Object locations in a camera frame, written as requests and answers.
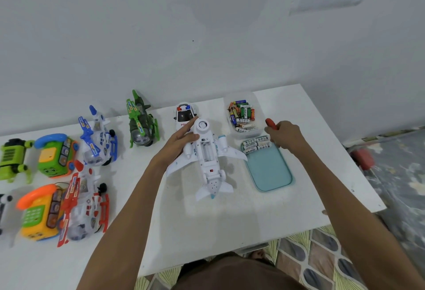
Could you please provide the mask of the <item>person's right hand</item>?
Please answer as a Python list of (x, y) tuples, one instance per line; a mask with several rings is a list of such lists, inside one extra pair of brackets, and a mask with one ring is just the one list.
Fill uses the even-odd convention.
[(290, 121), (286, 121), (286, 146), (278, 146), (287, 149), (296, 157), (311, 151), (311, 147), (303, 137), (300, 127)]

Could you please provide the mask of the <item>white toy airplane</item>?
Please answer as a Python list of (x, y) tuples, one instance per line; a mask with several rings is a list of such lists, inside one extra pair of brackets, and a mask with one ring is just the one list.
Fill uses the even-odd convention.
[(225, 135), (215, 138), (206, 119), (198, 118), (191, 129), (194, 134), (199, 135), (199, 139), (184, 146), (182, 154), (167, 167), (166, 175), (169, 176), (188, 164), (197, 162), (204, 182), (195, 194), (196, 201), (208, 196), (214, 199), (220, 192), (233, 193), (233, 186), (226, 182), (226, 173), (220, 168), (219, 157), (247, 161), (247, 156), (242, 151), (230, 147)]

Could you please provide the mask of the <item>person's right forearm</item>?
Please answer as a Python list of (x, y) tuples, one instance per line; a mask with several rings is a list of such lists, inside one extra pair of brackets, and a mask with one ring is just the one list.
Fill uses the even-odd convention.
[(425, 290), (395, 237), (301, 139), (291, 153), (309, 175), (342, 247), (369, 290)]

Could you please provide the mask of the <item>person's left forearm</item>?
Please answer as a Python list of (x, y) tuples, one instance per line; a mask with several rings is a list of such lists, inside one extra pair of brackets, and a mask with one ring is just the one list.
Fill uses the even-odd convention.
[(157, 156), (151, 160), (93, 251), (76, 290), (134, 290), (156, 196), (169, 164)]

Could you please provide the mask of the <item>clear plastic container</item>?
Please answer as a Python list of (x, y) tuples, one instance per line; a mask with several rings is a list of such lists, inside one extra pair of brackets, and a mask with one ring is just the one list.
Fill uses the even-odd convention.
[(265, 116), (253, 92), (242, 91), (225, 95), (224, 107), (233, 138), (243, 140), (262, 134)]

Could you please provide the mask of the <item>white toy police car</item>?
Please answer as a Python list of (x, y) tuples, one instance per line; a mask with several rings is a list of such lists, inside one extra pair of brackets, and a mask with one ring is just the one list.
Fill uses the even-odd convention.
[(190, 105), (187, 102), (179, 103), (175, 108), (174, 114), (176, 131), (196, 116), (197, 114), (193, 105)]

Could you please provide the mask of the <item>pile of assorted batteries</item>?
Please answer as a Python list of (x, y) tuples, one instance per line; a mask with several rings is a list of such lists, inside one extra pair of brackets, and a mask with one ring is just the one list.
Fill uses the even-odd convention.
[(258, 103), (251, 100), (234, 100), (227, 107), (232, 132), (237, 137), (255, 137), (260, 134), (264, 120)]

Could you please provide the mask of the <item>green toy helicopter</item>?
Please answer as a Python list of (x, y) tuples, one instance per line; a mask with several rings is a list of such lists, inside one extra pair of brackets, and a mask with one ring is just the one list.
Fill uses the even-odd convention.
[(133, 99), (126, 100), (130, 127), (130, 148), (134, 146), (149, 147), (160, 140), (158, 120), (147, 112), (150, 104), (145, 104), (135, 89), (132, 90)]

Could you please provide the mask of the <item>blue and white toy helicopter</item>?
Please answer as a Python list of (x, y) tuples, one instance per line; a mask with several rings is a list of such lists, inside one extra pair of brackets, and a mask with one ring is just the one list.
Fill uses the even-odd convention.
[(112, 129), (108, 129), (110, 121), (106, 119), (93, 105), (89, 106), (93, 116), (93, 125), (80, 116), (82, 128), (80, 139), (84, 144), (80, 147), (84, 164), (90, 167), (106, 166), (118, 158), (118, 139)]

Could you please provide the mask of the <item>red round object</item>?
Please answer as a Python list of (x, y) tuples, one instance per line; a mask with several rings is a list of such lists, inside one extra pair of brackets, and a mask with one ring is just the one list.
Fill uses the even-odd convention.
[(363, 171), (368, 171), (375, 166), (375, 160), (371, 153), (364, 148), (353, 150), (349, 152), (349, 155), (352, 157), (357, 166), (360, 167)]

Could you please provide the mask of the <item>red and white toy helicopter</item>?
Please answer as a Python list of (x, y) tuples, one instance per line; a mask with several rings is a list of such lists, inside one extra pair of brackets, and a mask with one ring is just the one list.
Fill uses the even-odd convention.
[(63, 198), (64, 215), (57, 247), (106, 232), (109, 224), (109, 195), (106, 183), (100, 183), (89, 165), (75, 161), (76, 172)]

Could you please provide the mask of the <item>grey floral mattress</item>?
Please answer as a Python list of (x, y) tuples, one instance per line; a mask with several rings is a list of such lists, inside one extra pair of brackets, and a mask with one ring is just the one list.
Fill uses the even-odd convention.
[(345, 148), (371, 153), (375, 166), (361, 171), (386, 206), (378, 217), (425, 276), (425, 126), (363, 138)]

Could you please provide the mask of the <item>green toy phone car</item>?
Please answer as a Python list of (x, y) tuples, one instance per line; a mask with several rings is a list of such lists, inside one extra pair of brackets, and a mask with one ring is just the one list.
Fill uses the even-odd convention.
[(42, 136), (35, 140), (34, 148), (40, 149), (38, 170), (48, 178), (63, 177), (75, 170), (79, 143), (64, 133)]

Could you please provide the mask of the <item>lime green toy robot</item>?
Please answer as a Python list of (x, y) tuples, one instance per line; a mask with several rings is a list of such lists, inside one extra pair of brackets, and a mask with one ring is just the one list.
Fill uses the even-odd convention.
[(8, 183), (12, 183), (19, 173), (25, 173), (26, 183), (31, 184), (33, 182), (31, 170), (24, 161), (27, 149), (32, 148), (34, 143), (34, 140), (13, 138), (0, 146), (2, 152), (0, 159), (0, 181), (6, 180)]

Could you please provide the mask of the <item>black and white toy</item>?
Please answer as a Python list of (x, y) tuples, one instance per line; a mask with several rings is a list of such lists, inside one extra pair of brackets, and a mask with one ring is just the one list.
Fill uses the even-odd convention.
[(0, 236), (4, 234), (4, 230), (7, 227), (7, 222), (11, 214), (11, 208), (13, 203), (13, 195), (0, 194)]

